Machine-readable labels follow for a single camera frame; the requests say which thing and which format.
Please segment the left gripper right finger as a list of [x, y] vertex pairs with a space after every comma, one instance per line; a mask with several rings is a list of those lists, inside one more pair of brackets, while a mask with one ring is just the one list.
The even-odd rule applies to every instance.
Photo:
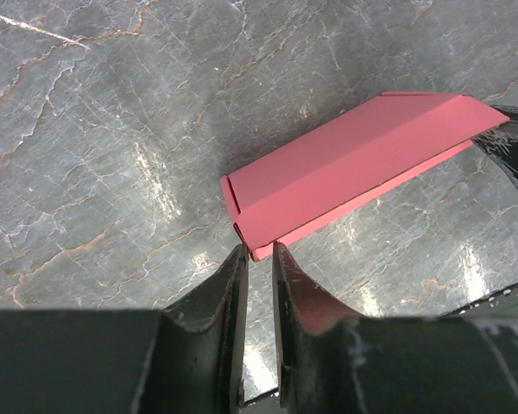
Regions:
[[518, 318], [366, 317], [273, 246], [289, 413], [518, 413]]

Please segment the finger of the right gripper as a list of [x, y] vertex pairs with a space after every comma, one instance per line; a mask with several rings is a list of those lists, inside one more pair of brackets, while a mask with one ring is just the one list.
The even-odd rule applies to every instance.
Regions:
[[509, 121], [475, 137], [474, 143], [507, 175], [518, 191], [518, 107], [493, 105]]

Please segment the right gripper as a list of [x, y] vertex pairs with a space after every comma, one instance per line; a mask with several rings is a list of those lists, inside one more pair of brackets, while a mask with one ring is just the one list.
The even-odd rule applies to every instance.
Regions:
[[518, 282], [488, 294], [444, 317], [518, 317]]

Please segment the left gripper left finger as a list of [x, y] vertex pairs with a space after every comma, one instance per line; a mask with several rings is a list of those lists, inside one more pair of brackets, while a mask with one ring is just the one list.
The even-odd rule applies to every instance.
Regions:
[[237, 413], [248, 249], [162, 310], [0, 310], [0, 413]]

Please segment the pink paper box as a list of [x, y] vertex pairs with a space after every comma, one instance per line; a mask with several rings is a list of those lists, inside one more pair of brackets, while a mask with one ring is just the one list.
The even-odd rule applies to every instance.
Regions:
[[469, 95], [388, 91], [220, 179], [252, 260], [298, 241], [509, 121]]

